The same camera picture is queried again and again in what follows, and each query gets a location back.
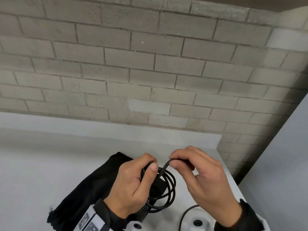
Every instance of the wrist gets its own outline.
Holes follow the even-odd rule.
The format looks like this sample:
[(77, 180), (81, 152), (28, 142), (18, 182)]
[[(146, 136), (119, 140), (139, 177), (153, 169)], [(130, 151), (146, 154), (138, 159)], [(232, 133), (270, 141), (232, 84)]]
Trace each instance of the wrist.
[(129, 212), (126, 211), (126, 209), (121, 203), (119, 203), (118, 200), (107, 197), (104, 199), (104, 202), (108, 206), (108, 208), (118, 217), (122, 219), (126, 219), (128, 217)]
[(241, 215), (242, 207), (239, 202), (234, 200), (219, 211), (216, 220), (224, 227), (231, 227), (240, 219)]

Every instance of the black fabric bag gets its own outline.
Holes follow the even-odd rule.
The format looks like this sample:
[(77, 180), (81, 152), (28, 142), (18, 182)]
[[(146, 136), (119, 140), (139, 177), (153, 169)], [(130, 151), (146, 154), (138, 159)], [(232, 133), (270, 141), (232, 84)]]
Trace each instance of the black fabric bag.
[[(50, 223), (56, 231), (73, 231), (77, 223), (85, 214), (90, 205), (95, 204), (98, 199), (105, 199), (116, 180), (119, 167), (132, 160), (132, 158), (118, 152), (112, 155), (106, 163), (87, 176), (79, 185), (60, 203), (60, 205), (49, 213), (47, 223)], [(156, 177), (153, 182), (150, 195), (158, 197), (164, 193), (167, 185), (164, 180)], [(143, 210), (129, 215), (130, 221), (142, 222), (147, 215)]]

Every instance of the hand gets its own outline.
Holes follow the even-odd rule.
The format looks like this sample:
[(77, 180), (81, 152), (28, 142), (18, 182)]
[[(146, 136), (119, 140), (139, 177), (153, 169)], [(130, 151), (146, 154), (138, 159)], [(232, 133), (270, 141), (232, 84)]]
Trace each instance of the hand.
[[(169, 163), (182, 175), (188, 191), (202, 209), (225, 227), (231, 227), (238, 221), (242, 208), (234, 198), (220, 161), (192, 146), (175, 150), (169, 158), (188, 159), (192, 164), (187, 165), (180, 160)], [(199, 173), (196, 176), (192, 172), (194, 168)]]
[[(140, 181), (141, 170), (149, 163)], [(122, 219), (140, 210), (148, 200), (150, 187), (156, 178), (158, 164), (155, 157), (145, 153), (142, 157), (125, 162), (119, 168), (110, 194), (104, 199), (109, 209)]]

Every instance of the brick wall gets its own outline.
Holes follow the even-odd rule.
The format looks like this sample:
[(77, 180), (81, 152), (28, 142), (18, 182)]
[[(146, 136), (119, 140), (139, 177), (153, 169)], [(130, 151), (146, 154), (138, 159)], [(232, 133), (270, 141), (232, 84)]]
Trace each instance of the brick wall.
[(219, 133), (226, 165), (244, 174), (306, 94), (307, 17), (191, 0), (0, 0), (0, 110)]

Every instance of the round black button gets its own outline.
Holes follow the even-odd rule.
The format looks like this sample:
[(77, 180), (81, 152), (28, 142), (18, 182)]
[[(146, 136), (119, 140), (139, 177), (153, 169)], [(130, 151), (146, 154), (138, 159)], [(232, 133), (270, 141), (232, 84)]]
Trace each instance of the round black button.
[(193, 225), (194, 226), (197, 226), (197, 227), (199, 227), (199, 226), (201, 226), (203, 223), (202, 223), (202, 221), (200, 221), (200, 220), (194, 220), (193, 221)]
[(134, 227), (135, 227), (136, 229), (141, 229), (141, 228), (142, 228), (141, 225), (139, 225), (139, 224), (134, 224)]

